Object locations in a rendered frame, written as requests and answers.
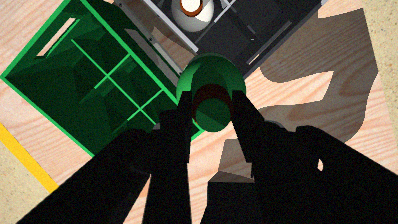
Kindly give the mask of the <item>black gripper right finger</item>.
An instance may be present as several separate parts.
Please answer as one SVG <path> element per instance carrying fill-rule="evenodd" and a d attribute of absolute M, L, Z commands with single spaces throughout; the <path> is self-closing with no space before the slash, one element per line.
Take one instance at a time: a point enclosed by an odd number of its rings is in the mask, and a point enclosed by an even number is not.
<path fill-rule="evenodd" d="M 265 120 L 242 90 L 232 103 L 264 224 L 398 224 L 397 174 L 319 128 Z"/>

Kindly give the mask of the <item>dark grey plastic crate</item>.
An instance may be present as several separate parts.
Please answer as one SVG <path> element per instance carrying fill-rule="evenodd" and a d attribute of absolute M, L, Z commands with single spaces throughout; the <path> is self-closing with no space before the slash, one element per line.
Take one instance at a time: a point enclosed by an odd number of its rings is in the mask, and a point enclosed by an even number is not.
<path fill-rule="evenodd" d="M 214 14 L 208 27 L 199 33 L 190 33 L 175 22 L 171 11 L 172 0 L 144 1 L 197 54 L 220 53 L 240 72 L 254 67 L 276 51 L 294 31 L 311 2 L 311 0 L 213 0 Z"/>

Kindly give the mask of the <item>green crate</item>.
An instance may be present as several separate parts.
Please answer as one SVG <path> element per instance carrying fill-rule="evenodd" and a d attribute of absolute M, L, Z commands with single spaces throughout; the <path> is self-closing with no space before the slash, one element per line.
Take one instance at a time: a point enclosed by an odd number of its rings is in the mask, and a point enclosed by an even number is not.
<path fill-rule="evenodd" d="M 151 133 L 160 112 L 177 109 L 179 77 L 122 9 L 104 0 L 63 0 L 0 75 L 91 157 L 128 129 Z"/>

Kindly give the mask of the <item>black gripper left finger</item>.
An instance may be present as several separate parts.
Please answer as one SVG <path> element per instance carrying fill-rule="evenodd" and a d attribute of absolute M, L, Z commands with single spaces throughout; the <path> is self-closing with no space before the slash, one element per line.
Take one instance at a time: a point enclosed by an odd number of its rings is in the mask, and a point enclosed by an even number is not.
<path fill-rule="evenodd" d="M 119 134 L 15 224 L 123 224 L 149 178 L 141 224 L 192 224 L 192 91 L 159 121 Z"/>

